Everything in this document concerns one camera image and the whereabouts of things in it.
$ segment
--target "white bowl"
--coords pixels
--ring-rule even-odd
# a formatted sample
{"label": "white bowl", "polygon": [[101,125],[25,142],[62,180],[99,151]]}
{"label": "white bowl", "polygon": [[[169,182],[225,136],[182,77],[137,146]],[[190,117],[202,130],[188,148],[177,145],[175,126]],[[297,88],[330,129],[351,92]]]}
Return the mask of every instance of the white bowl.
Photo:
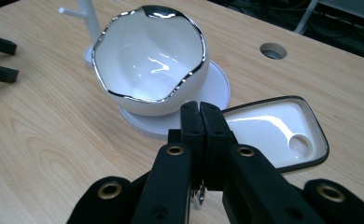
{"label": "white bowl", "polygon": [[108,95],[121,108],[144,116],[178,110],[199,91],[210,63],[196,23],[159,6],[113,18],[91,56]]}

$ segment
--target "saucer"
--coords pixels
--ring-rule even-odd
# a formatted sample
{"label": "saucer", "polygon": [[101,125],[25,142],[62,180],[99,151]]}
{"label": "saucer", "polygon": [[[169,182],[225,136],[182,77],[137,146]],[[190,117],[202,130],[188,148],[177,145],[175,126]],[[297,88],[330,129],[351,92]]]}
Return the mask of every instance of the saucer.
{"label": "saucer", "polygon": [[[214,62],[210,62],[209,72],[202,88],[189,101],[207,102],[216,105],[221,110],[228,106],[231,97],[229,81],[222,69]],[[119,108],[121,115],[140,134],[167,140],[169,129],[180,129],[180,112],[163,116],[141,116]]]}

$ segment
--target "wooden table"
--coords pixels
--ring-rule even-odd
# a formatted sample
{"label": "wooden table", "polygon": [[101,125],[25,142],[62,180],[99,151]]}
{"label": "wooden table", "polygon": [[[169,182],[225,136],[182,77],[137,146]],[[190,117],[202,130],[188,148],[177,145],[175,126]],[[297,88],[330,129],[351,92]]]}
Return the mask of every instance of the wooden table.
{"label": "wooden table", "polygon": [[[203,29],[211,59],[231,84],[229,106],[282,95],[310,104],[329,140],[323,164],[287,180],[336,181],[364,200],[364,59],[215,4],[199,1],[94,1],[102,27],[115,15],[156,4],[185,12]],[[58,13],[74,1],[20,0],[0,8],[0,37],[18,46],[0,65],[20,70],[0,83],[0,223],[64,223],[96,180],[148,171],[165,142],[136,133],[82,58],[84,22]],[[260,53],[287,50],[283,60]],[[190,223],[227,223],[221,193],[209,192]]]}

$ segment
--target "bowl rim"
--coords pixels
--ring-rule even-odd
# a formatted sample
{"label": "bowl rim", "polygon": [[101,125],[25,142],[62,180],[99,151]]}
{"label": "bowl rim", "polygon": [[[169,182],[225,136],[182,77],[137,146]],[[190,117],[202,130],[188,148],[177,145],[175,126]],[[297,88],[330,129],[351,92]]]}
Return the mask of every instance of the bowl rim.
{"label": "bowl rim", "polygon": [[[122,18],[122,17],[125,17],[125,16],[131,16],[135,12],[138,12],[138,11],[143,11],[147,15],[147,17],[155,18],[155,19],[161,19],[161,20],[164,20],[164,19],[172,19],[172,18],[176,18],[176,17],[183,18],[186,21],[188,21],[192,25],[192,27],[196,30],[196,32],[198,33],[198,35],[199,35],[199,37],[201,39],[201,43],[202,43],[203,55],[202,55],[202,59],[201,59],[200,63],[195,68],[193,68],[191,71],[189,71],[176,84],[176,86],[171,90],[171,92],[168,93],[168,95],[166,95],[164,98],[161,98],[160,100],[149,100],[149,99],[145,99],[145,98],[140,98],[140,97],[135,97],[135,96],[131,96],[131,95],[125,95],[125,94],[117,93],[117,92],[114,92],[114,91],[110,90],[106,86],[106,84],[104,83],[104,80],[103,80],[103,78],[101,76],[101,73],[99,71],[99,68],[98,68],[98,65],[97,65],[97,62],[96,62],[96,58],[95,58],[96,50],[97,50],[98,46],[101,45],[101,43],[103,43],[103,40],[104,40],[105,35],[106,35],[106,32],[112,26],[112,24],[115,21],[117,21],[119,18]],[[208,54],[208,51],[207,51],[207,48],[206,48],[206,43],[205,43],[205,38],[204,38],[203,32],[201,31],[200,27],[197,25],[196,22],[194,22],[193,20],[191,20],[185,14],[183,14],[180,11],[177,11],[177,10],[175,10],[173,8],[163,7],[163,6],[156,6],[156,5],[148,5],[148,6],[141,6],[138,9],[132,10],[132,11],[129,11],[129,12],[123,12],[123,13],[119,14],[118,16],[112,18],[112,20],[108,23],[108,25],[103,30],[103,32],[101,33],[101,35],[98,37],[97,42],[94,44],[94,46],[92,48],[92,51],[91,51],[91,63],[92,63],[92,66],[94,68],[95,74],[96,74],[97,78],[99,79],[99,81],[101,83],[101,86],[109,94],[118,96],[118,97],[123,98],[123,99],[140,102],[140,103],[153,104],[153,103],[162,103],[162,102],[165,102],[165,101],[169,100],[174,94],[176,94],[176,92],[181,88],[181,86],[190,77],[192,77],[194,74],[196,74],[196,72],[198,70],[200,70],[209,61],[207,54]]]}

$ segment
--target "white stand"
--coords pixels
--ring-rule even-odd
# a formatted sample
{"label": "white stand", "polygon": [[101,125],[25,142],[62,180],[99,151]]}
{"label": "white stand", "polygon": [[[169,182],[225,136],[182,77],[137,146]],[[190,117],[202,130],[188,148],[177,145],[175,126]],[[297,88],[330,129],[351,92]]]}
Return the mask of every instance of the white stand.
{"label": "white stand", "polygon": [[68,8],[60,7],[59,12],[68,16],[81,18],[86,23],[87,30],[89,31],[91,46],[86,48],[84,52],[84,58],[86,62],[91,65],[91,51],[92,46],[97,42],[98,37],[101,34],[100,25],[95,15],[94,7],[91,0],[77,0],[77,4],[80,7],[80,11],[74,11]]}

